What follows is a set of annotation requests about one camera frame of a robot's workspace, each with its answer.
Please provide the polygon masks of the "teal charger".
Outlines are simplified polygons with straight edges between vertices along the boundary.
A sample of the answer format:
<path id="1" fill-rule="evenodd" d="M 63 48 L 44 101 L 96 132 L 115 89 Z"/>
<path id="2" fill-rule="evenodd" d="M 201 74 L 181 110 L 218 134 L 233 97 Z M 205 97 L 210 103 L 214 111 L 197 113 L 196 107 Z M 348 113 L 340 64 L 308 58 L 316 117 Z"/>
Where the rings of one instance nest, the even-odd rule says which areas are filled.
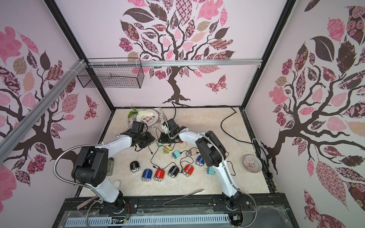
<path id="1" fill-rule="evenodd" d="M 206 171 L 206 173 L 207 173 L 208 175 L 215 175 L 215 170 L 214 170 L 214 168 L 213 168 L 213 167 L 207 167 L 207 171 Z"/>
<path id="2" fill-rule="evenodd" d="M 172 153 L 172 157 L 174 158 L 174 159 L 177 159 L 177 158 L 179 158 L 181 156 L 181 153 L 179 152 L 179 151 L 174 151 L 173 153 Z"/>

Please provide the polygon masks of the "pink charger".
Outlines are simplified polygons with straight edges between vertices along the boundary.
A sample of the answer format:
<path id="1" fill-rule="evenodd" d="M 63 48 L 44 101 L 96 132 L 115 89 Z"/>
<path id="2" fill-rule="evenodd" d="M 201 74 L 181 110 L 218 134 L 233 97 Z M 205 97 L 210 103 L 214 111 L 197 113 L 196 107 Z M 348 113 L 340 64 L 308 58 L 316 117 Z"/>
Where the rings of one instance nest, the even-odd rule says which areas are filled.
<path id="1" fill-rule="evenodd" d="M 195 156 L 198 154 L 198 149 L 193 147 L 193 148 L 189 149 L 188 153 L 190 156 Z"/>

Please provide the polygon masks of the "black shaver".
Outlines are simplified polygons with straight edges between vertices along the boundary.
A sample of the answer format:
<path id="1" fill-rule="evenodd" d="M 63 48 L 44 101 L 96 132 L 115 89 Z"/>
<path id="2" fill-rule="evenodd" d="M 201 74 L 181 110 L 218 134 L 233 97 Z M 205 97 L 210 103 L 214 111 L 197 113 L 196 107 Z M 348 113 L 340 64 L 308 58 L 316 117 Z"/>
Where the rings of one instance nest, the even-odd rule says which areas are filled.
<path id="1" fill-rule="evenodd" d="M 180 173 L 180 169 L 176 165 L 174 165 L 168 171 L 168 176 L 171 178 L 175 178 L 179 173 Z"/>
<path id="2" fill-rule="evenodd" d="M 138 161 L 132 161 L 131 163 L 130 163 L 130 171 L 131 171 L 131 173 L 137 173 L 137 172 L 139 172 L 140 171 L 140 164 L 139 164 L 139 162 Z"/>

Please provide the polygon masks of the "blue shaver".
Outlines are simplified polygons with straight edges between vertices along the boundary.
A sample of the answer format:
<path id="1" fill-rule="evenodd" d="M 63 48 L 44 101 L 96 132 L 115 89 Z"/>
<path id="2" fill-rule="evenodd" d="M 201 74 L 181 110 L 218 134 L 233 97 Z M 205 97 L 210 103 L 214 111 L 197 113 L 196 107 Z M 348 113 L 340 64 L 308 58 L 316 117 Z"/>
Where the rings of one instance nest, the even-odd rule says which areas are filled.
<path id="1" fill-rule="evenodd" d="M 205 161 L 201 155 L 197 157 L 195 164 L 198 165 L 199 167 L 202 167 L 205 165 Z"/>
<path id="2" fill-rule="evenodd" d="M 142 177 L 141 177 L 141 180 L 142 181 L 150 181 L 151 178 L 152 178 L 152 170 L 151 169 L 145 169 L 143 174 L 142 174 Z"/>

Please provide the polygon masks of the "red shaver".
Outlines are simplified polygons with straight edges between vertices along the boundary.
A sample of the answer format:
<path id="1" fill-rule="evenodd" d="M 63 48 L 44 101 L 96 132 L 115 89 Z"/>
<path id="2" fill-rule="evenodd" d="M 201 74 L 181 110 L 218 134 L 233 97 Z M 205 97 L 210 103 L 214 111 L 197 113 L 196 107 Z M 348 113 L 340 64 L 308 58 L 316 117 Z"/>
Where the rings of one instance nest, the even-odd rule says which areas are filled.
<path id="1" fill-rule="evenodd" d="M 185 175 L 186 177 L 189 177 L 192 175 L 194 171 L 194 167 L 190 164 L 186 165 L 185 168 L 183 169 L 182 173 L 183 175 Z"/>
<path id="2" fill-rule="evenodd" d="M 154 180 L 158 181 L 158 182 L 163 181 L 164 174 L 165 174 L 165 172 L 164 172 L 163 169 L 157 169 L 156 172 L 155 172 L 155 175 L 154 175 Z"/>

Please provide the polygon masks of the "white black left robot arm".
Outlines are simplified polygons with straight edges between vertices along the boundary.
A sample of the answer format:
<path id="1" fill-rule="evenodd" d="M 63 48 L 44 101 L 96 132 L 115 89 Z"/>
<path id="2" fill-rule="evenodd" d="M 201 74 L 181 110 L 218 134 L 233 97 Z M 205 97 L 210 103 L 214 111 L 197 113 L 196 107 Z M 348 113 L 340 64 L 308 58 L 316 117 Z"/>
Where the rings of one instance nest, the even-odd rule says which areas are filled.
<path id="1" fill-rule="evenodd" d="M 146 123 L 134 121 L 126 131 L 109 142 L 72 147 L 55 160 L 53 173 L 65 183 L 88 188 L 99 197 L 109 212 L 120 214 L 124 211 L 126 203 L 123 193 L 114 187 L 107 178 L 108 159 L 124 149 L 133 146 L 144 149 L 150 145 L 155 138 L 147 129 Z M 71 171 L 72 180 L 67 180 L 58 174 L 58 163 L 67 153 L 78 148 L 80 152 Z"/>

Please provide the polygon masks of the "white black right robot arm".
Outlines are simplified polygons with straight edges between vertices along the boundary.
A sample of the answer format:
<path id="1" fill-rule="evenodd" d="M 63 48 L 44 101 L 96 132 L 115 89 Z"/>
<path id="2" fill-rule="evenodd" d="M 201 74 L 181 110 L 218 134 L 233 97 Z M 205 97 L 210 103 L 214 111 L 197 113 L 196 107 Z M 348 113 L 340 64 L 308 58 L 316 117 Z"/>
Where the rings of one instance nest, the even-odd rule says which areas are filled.
<path id="1" fill-rule="evenodd" d="M 165 135 L 171 140 L 179 138 L 182 142 L 189 142 L 196 145 L 207 166 L 212 167 L 218 175 L 222 195 L 224 196 L 224 203 L 228 209 L 233 210 L 239 207 L 242 196 L 245 195 L 252 201 L 254 211 L 257 210 L 255 199 L 236 186 L 228 168 L 225 147 L 214 132 L 208 131 L 201 133 L 190 130 L 185 126 L 180 127 L 173 119 L 164 121 L 162 129 Z"/>

